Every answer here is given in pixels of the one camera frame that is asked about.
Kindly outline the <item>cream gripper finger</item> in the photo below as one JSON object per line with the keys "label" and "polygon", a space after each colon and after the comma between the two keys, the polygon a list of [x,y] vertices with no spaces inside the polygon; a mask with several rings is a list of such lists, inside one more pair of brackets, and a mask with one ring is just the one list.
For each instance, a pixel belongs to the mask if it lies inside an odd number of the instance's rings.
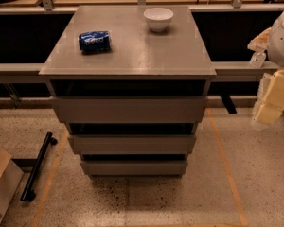
{"label": "cream gripper finger", "polygon": [[251,126],[258,131],[272,126],[284,112],[284,68],[260,80]]}
{"label": "cream gripper finger", "polygon": [[253,51],[262,51],[266,50],[268,47],[268,40],[270,35],[271,29],[267,28],[258,34],[254,39],[252,39],[247,48]]}

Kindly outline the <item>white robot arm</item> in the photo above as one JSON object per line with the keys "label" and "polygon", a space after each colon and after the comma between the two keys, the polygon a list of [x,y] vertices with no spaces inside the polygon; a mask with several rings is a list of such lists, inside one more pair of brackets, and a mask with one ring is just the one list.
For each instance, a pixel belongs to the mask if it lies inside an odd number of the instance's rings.
{"label": "white robot arm", "polygon": [[278,66],[272,75],[263,75],[258,87],[251,125],[261,131],[273,125],[284,112],[284,11],[247,47],[254,51],[249,61],[252,67],[260,68],[266,58]]}

